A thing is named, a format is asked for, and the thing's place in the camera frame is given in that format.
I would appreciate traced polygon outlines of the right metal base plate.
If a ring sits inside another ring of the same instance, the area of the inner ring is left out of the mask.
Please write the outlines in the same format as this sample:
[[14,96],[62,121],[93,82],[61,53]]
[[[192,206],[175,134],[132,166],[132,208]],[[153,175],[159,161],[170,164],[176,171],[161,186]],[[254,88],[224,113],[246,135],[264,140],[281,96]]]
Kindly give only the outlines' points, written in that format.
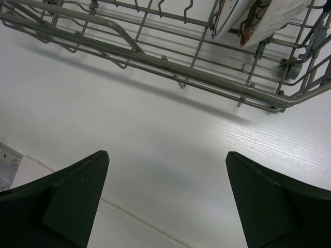
[[10,189],[23,155],[8,147],[4,143],[0,144],[0,189],[1,192]]

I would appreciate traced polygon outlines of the orange sunburst plate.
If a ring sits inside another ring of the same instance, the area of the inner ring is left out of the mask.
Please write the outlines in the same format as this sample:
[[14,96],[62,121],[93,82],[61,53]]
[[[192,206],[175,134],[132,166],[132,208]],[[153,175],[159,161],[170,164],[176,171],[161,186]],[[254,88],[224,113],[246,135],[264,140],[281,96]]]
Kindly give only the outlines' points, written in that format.
[[217,18],[212,30],[212,39],[220,37],[237,23],[249,10],[252,0],[225,0],[221,1]]

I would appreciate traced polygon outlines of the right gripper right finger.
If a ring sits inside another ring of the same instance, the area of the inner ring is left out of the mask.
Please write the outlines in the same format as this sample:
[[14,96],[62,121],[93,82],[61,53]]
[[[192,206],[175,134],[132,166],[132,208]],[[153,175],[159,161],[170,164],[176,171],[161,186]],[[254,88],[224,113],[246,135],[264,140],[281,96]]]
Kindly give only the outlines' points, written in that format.
[[230,151],[227,172],[248,247],[330,247],[330,191]]

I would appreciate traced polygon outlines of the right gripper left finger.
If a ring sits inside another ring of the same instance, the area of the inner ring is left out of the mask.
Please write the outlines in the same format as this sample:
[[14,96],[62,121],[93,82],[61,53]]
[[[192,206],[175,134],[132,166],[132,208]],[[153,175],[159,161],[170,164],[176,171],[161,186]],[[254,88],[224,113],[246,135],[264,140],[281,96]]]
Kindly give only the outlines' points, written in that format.
[[1,192],[1,247],[87,247],[108,166],[100,150]]

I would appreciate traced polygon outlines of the flower pattern plate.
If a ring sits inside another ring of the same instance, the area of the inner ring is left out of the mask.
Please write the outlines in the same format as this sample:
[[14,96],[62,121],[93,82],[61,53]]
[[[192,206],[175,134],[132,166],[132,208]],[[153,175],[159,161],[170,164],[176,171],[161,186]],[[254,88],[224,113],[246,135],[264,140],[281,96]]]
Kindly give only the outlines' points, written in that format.
[[307,6],[308,1],[256,1],[243,25],[240,46],[246,48],[268,38]]

